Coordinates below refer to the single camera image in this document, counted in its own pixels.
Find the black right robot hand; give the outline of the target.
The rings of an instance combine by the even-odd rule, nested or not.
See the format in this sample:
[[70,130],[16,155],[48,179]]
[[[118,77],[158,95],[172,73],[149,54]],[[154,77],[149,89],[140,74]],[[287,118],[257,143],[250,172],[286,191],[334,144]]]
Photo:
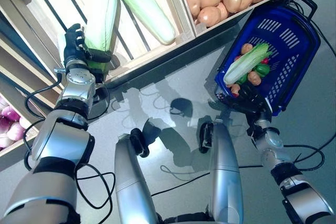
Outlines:
[[249,82],[240,86],[238,96],[224,96],[224,102],[234,110],[244,114],[272,115],[270,106],[258,90]]

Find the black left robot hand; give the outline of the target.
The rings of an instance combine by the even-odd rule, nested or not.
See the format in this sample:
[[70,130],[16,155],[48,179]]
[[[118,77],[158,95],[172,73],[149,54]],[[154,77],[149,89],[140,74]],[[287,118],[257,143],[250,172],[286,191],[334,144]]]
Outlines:
[[89,48],[85,44],[85,34],[80,29],[79,23],[70,26],[64,34],[66,46],[64,48],[64,64],[70,60],[94,61],[98,63],[107,63],[111,60],[110,51]]

